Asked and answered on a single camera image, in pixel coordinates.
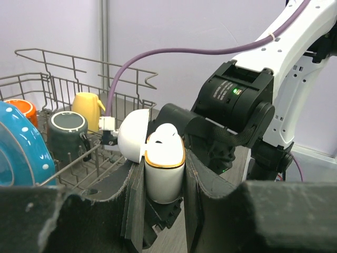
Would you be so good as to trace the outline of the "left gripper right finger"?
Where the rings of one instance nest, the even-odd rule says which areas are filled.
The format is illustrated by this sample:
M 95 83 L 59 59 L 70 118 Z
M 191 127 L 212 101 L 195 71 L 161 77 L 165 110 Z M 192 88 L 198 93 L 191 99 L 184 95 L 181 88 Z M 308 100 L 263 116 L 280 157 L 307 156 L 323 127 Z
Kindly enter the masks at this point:
M 186 151 L 188 252 L 336 252 L 336 185 L 249 180 L 234 186 Z

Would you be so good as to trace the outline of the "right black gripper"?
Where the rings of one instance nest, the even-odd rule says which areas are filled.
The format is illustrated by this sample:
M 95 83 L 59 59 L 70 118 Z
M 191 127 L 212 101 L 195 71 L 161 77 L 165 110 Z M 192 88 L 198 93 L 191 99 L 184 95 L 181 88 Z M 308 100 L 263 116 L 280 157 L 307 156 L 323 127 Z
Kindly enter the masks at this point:
M 147 135 L 164 123 L 174 125 L 185 147 L 213 172 L 222 174 L 232 168 L 235 147 L 220 142 L 213 136 L 213 131 L 217 128 L 214 123 L 187 109 L 168 103 L 160 109 L 157 117 L 149 122 Z

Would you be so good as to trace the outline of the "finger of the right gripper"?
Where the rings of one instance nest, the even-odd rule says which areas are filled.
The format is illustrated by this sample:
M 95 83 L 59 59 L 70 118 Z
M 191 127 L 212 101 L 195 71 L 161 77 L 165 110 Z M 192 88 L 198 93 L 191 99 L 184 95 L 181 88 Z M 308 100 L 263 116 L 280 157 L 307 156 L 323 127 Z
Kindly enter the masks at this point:
M 170 229 L 181 212 L 183 198 L 178 198 L 169 204 L 159 204 L 146 197 L 143 249 L 149 249 L 157 239 L 157 233 L 153 227 L 159 227 L 160 231 Z

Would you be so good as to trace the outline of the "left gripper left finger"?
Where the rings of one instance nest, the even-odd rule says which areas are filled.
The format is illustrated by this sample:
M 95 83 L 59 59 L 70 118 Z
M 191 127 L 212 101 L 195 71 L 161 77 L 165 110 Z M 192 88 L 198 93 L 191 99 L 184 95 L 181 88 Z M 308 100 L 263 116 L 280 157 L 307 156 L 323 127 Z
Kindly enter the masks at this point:
M 141 252 L 143 164 L 126 161 L 83 194 L 1 188 L 1 252 Z

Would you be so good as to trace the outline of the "white earbud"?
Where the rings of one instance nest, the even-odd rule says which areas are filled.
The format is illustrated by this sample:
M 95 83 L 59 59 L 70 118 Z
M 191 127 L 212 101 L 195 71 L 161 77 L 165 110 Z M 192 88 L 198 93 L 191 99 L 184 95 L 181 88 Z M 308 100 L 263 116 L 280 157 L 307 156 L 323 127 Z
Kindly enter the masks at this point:
M 150 143 L 168 143 L 178 137 L 176 127 L 171 123 L 164 123 L 157 127 L 157 129 L 149 136 Z

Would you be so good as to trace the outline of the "white charging case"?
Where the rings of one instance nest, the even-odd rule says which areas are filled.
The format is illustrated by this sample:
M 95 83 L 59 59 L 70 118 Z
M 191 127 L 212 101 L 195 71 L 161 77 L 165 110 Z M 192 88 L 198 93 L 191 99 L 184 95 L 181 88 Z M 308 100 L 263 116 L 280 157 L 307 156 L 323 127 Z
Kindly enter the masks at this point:
M 168 143 L 150 143 L 147 136 L 148 109 L 131 112 L 122 122 L 117 135 L 118 148 L 128 160 L 144 161 L 148 197 L 165 205 L 179 198 L 185 168 L 185 147 L 179 135 Z

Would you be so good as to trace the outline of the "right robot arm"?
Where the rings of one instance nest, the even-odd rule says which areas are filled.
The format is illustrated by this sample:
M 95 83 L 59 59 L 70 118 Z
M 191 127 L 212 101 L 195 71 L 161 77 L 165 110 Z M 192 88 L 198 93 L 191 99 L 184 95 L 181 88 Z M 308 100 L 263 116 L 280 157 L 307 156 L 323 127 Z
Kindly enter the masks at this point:
M 336 252 L 336 187 L 276 182 L 311 84 L 335 55 L 336 1 L 290 1 L 191 110 L 169 103 L 150 122 L 148 133 L 171 123 L 185 142 L 188 252 Z

